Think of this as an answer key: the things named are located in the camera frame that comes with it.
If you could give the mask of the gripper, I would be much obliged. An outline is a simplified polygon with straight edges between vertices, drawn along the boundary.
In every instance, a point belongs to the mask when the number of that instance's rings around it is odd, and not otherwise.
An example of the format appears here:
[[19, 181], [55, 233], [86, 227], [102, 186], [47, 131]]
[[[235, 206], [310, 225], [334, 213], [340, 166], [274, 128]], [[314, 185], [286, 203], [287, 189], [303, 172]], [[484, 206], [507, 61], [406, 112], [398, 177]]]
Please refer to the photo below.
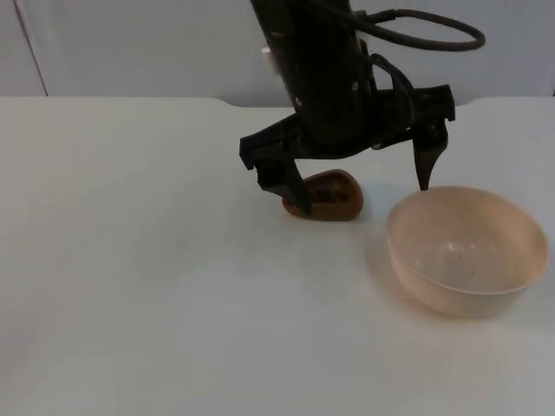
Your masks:
[[410, 96], [394, 89], [365, 91], [331, 107], [311, 106], [240, 140], [245, 166], [258, 184], [304, 214], [311, 214], [307, 185], [293, 159], [345, 159], [369, 148], [412, 141], [421, 191], [447, 149], [446, 123], [455, 118], [448, 85], [417, 88]]

